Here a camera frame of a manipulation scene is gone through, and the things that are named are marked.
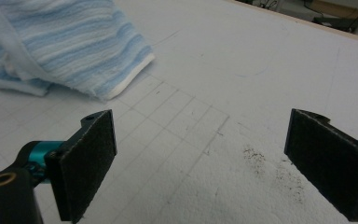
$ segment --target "towel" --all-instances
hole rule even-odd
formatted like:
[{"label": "towel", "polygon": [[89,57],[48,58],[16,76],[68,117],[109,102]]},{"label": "towel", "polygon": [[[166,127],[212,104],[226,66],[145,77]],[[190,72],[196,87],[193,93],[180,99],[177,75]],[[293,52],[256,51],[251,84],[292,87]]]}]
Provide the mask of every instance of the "towel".
[{"label": "towel", "polygon": [[0,88],[42,96],[57,83],[109,100],[152,60],[112,0],[0,0]]}]

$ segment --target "teal metal part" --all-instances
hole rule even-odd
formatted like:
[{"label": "teal metal part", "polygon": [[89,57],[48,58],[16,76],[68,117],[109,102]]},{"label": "teal metal part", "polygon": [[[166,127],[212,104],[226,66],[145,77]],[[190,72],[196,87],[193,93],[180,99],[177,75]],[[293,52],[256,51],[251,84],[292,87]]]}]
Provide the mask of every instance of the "teal metal part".
[{"label": "teal metal part", "polygon": [[39,142],[34,146],[25,168],[31,172],[31,175],[35,179],[39,179],[43,183],[49,183],[49,180],[46,177],[45,155],[50,151],[59,148],[62,143],[63,141],[44,141]]}]

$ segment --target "white table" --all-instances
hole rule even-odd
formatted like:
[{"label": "white table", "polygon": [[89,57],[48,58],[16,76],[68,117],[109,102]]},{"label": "white table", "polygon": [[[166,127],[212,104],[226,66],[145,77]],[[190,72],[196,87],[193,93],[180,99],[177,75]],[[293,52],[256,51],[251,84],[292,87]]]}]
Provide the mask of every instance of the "white table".
[{"label": "white table", "polygon": [[[287,161],[291,108],[358,138],[358,36],[224,0],[119,0],[156,53],[109,102],[0,91],[0,170],[112,108],[118,155],[81,223],[348,223]],[[49,185],[36,195],[59,217]]]}]

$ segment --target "brass ring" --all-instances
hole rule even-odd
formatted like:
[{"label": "brass ring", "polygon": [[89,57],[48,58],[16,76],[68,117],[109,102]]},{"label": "brass ring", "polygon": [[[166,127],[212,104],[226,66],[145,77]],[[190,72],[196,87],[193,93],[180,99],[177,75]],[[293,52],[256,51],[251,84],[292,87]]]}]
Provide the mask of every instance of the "brass ring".
[{"label": "brass ring", "polygon": [[4,178],[0,180],[0,187],[13,181],[16,178],[16,176],[17,176],[16,173],[13,172],[0,174],[0,178]]}]

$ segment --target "striped towel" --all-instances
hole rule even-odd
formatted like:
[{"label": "striped towel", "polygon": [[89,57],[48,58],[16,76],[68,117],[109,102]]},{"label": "striped towel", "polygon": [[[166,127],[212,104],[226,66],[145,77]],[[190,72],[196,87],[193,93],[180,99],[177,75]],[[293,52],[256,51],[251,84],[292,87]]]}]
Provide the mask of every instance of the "striped towel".
[{"label": "striped towel", "polygon": [[51,83],[101,99],[121,93],[152,49],[112,0],[0,0],[0,88]]}]

